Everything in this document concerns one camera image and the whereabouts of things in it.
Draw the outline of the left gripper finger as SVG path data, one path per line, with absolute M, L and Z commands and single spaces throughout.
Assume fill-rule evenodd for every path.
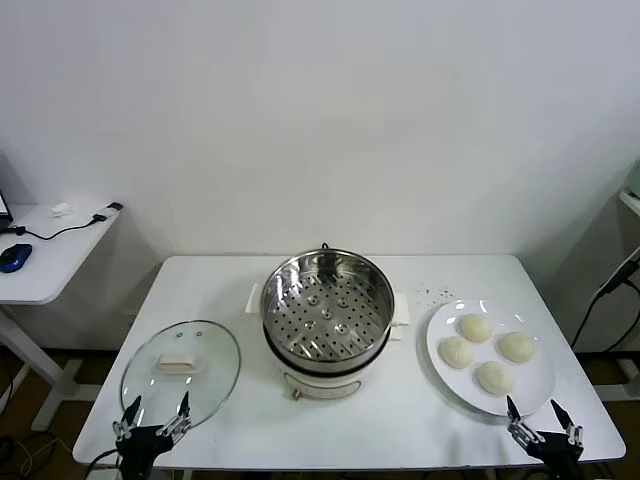
M 176 415 L 158 430 L 158 436 L 170 438 L 174 444 L 177 444 L 191 429 L 191 426 L 189 392 L 186 391 Z
M 129 439 L 134 425 L 135 417 L 140 408 L 142 397 L 137 396 L 135 400 L 125 408 L 124 413 L 119 421 L 112 423 L 112 429 L 117 442 Z

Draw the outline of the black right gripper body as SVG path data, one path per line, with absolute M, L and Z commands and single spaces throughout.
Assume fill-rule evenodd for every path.
M 542 434 L 543 441 L 530 441 L 525 447 L 526 453 L 546 466 L 553 479 L 582 480 L 584 474 L 578 460 L 583 446 L 570 443 L 566 434 Z

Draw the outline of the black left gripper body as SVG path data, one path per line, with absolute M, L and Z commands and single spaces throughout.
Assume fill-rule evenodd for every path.
M 173 448 L 172 437 L 157 434 L 159 429 L 159 426 L 137 427 L 130 431 L 128 438 L 116 440 L 116 450 L 122 458 L 119 471 L 123 480 L 148 479 L 156 458 Z

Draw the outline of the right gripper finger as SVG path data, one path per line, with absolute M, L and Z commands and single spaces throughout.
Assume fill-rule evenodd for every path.
M 554 399 L 551 399 L 550 403 L 563 431 L 551 432 L 549 443 L 555 448 L 582 448 L 583 427 L 576 425 L 569 413 Z
M 529 446 L 538 442 L 537 433 L 523 420 L 510 395 L 506 396 L 509 424 L 508 432 L 520 446 Z

